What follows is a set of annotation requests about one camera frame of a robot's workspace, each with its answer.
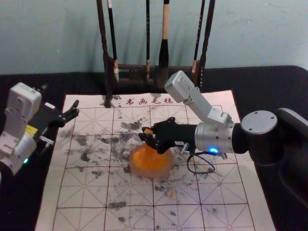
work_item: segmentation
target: teal wall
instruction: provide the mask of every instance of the teal wall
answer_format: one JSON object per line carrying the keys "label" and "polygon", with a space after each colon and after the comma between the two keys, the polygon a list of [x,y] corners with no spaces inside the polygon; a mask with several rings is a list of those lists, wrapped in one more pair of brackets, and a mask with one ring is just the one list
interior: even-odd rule
{"label": "teal wall", "polygon": [[[158,64],[163,1],[150,4],[151,63]],[[170,65],[192,64],[200,6],[170,0]],[[113,0],[113,8],[119,62],[144,64],[145,0]],[[0,0],[0,73],[103,71],[100,36],[95,0]],[[307,0],[216,1],[208,68],[287,64],[308,69]]]}

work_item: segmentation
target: black table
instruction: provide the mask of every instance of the black table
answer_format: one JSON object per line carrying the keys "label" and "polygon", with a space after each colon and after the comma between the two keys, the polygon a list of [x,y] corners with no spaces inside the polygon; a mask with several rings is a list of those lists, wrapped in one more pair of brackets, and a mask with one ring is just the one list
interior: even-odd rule
{"label": "black table", "polygon": [[[0,76],[0,131],[3,130],[8,91],[17,82],[49,90],[44,101],[62,109],[66,94],[104,94],[103,73],[60,73]],[[274,111],[280,107],[295,110],[308,118],[308,71],[296,66],[208,69],[202,92],[234,92],[240,117],[254,110]],[[156,91],[149,86],[118,86],[115,93]],[[56,131],[49,136],[55,137]],[[34,230],[38,218],[51,151],[32,155],[18,172],[10,188],[0,195],[0,230]],[[308,230],[308,209],[304,208],[279,180],[277,166],[257,167],[258,176],[277,230]]]}

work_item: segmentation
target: yellow label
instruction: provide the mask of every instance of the yellow label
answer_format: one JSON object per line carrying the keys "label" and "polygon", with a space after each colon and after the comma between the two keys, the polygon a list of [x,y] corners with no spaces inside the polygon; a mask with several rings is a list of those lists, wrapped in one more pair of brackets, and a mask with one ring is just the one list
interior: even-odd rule
{"label": "yellow label", "polygon": [[34,136],[37,131],[38,131],[37,128],[34,128],[30,125],[27,125],[26,127],[26,133],[28,133],[30,136]]}

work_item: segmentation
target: cable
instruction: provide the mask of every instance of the cable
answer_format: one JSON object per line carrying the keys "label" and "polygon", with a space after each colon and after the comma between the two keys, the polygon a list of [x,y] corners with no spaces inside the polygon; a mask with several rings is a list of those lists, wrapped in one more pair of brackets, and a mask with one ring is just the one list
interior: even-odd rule
{"label": "cable", "polygon": [[[200,152],[200,153],[191,153],[189,154],[189,157],[187,159],[187,168],[188,168],[188,171],[190,171],[191,173],[194,173],[194,174],[208,174],[208,173],[212,173],[212,172],[215,172],[215,167],[214,165],[209,162],[208,160],[204,159],[203,157],[201,157],[200,155],[202,154],[210,154],[209,152]],[[207,162],[212,168],[209,169],[208,171],[202,171],[202,172],[197,172],[197,171],[193,171],[189,168],[189,161],[191,158],[193,158],[194,156],[204,160],[205,162]]]}

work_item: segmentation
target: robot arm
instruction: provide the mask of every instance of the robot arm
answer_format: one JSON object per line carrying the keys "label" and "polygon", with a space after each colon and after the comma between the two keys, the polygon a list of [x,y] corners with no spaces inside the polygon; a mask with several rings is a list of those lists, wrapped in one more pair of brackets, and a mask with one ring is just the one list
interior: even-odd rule
{"label": "robot arm", "polygon": [[40,140],[46,142],[45,149],[53,145],[52,140],[44,137],[49,128],[63,127],[78,116],[78,100],[62,113],[52,104],[41,101],[45,89],[45,85],[36,90],[18,83],[10,90],[4,131],[0,135],[1,184],[10,181],[27,162]]}
{"label": "robot arm", "polygon": [[[308,207],[308,121],[290,109],[281,108],[275,113],[251,112],[241,123],[233,123],[228,113],[214,109],[206,101],[182,71],[170,77],[165,89],[178,103],[188,105],[202,122],[179,125],[171,117],[147,128],[153,135],[140,133],[142,141],[160,154],[170,147],[182,147],[182,152],[190,154],[188,158],[195,155],[196,148],[203,151],[199,154],[219,155],[223,159],[227,158],[226,153],[249,151],[257,165],[281,164],[279,175],[283,184]],[[294,147],[294,153],[281,163],[286,145]]]}

